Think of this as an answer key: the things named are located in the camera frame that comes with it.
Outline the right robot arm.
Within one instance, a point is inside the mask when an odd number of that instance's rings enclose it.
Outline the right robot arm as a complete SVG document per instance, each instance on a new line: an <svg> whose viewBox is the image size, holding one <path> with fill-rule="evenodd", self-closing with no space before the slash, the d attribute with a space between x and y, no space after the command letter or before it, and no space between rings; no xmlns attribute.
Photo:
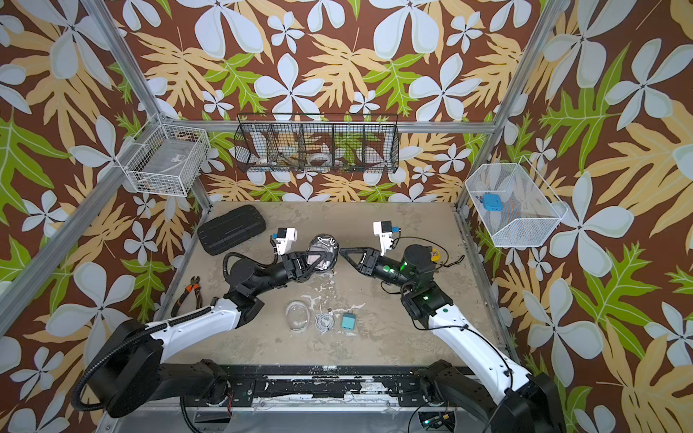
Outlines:
<svg viewBox="0 0 693 433"><path fill-rule="evenodd" d="M446 361L419 369L427 403L457 406L484 422L486 432L564 432L557 385L505 355L463 315L434 280L432 249L410 245L399 261L371 247L344 248L341 256L360 274L398 287L414 327L445 343L471 371Z"/></svg>

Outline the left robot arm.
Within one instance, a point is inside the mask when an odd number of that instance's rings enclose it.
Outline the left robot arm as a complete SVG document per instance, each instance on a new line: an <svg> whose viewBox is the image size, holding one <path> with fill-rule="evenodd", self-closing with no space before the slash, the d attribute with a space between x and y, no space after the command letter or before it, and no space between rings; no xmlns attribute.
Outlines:
<svg viewBox="0 0 693 433"><path fill-rule="evenodd" d="M263 308L260 295L302 283L330 269L339 253L318 247L278 255L270 264L228 253L223 276L229 286L208 306L172 319L123 322L76 382L71 405L76 411L105 411L121 418L146 402L177 397L220 404L229 396L225 370L209 359L172 364L170 358L210 337L241 328Z"/></svg>

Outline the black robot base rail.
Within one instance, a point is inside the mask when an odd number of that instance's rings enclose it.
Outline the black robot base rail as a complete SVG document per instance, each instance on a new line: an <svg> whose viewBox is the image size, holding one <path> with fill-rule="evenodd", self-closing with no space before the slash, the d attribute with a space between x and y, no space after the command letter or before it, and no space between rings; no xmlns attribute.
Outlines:
<svg viewBox="0 0 693 433"><path fill-rule="evenodd" d="M270 401L313 404L373 404L486 411L496 406L465 366L437 361L430 366L223 366L228 395L218 404L255 408Z"/></svg>

